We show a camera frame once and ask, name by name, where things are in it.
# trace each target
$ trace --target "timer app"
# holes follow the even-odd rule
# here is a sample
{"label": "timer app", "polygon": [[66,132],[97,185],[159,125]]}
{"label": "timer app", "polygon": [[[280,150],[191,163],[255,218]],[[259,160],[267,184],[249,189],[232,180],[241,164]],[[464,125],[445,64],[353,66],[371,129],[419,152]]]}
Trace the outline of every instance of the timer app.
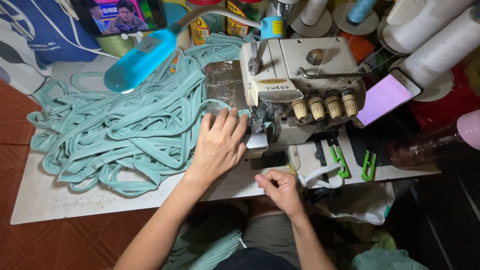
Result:
{"label": "timer app", "polygon": [[410,91],[389,74],[367,91],[365,106],[357,118],[368,125],[412,96]]}

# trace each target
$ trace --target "blue led lamp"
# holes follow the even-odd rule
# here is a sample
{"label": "blue led lamp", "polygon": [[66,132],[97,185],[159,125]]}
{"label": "blue led lamp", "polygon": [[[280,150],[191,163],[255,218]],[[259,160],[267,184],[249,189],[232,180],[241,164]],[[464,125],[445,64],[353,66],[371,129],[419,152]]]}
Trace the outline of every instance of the blue led lamp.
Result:
{"label": "blue led lamp", "polygon": [[218,13],[236,21],[257,27],[261,38],[282,38],[283,20],[280,16],[266,17],[260,22],[252,21],[218,6],[203,6],[183,16],[165,29],[157,30],[143,38],[132,50],[110,67],[103,77],[105,86],[119,93],[133,91],[177,47],[177,35],[196,18]]}

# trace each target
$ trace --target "right hand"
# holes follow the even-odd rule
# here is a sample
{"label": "right hand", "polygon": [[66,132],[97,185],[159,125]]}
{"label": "right hand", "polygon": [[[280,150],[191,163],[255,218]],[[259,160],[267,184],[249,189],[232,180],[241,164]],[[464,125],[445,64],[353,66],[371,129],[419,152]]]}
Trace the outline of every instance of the right hand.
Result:
{"label": "right hand", "polygon": [[[278,188],[272,184],[272,180],[278,183]],[[267,196],[290,218],[305,213],[294,175],[271,169],[265,175],[257,174],[255,181],[257,187],[263,188]]]}

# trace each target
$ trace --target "teal thread spool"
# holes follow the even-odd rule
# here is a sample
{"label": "teal thread spool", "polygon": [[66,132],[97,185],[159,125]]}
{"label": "teal thread spool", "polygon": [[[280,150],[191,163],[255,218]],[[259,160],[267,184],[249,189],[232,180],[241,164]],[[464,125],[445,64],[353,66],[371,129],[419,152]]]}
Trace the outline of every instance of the teal thread spool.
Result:
{"label": "teal thread spool", "polygon": [[357,26],[365,20],[377,0],[358,0],[347,16],[347,22]]}

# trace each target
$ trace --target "mint green fabric strip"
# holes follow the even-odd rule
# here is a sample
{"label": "mint green fabric strip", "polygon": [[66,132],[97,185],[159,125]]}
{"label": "mint green fabric strip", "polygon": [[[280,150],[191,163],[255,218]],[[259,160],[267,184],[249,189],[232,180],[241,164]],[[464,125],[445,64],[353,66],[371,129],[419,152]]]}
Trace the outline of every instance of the mint green fabric strip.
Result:
{"label": "mint green fabric strip", "polygon": [[[30,113],[27,119],[45,131],[33,136],[31,148],[44,152],[44,169],[74,191],[100,183],[127,196],[154,190],[170,174],[190,165],[205,105],[228,107],[205,99],[203,68],[238,60],[241,46],[252,41],[253,35],[241,39],[212,34],[204,45],[180,51],[177,64],[171,64],[177,56],[173,52],[128,94],[81,85],[82,78],[102,77],[100,72],[74,74],[75,91],[65,82],[50,81],[33,94],[42,111]],[[54,96],[58,89],[63,95]],[[124,168],[141,171],[149,181],[119,181]]]}

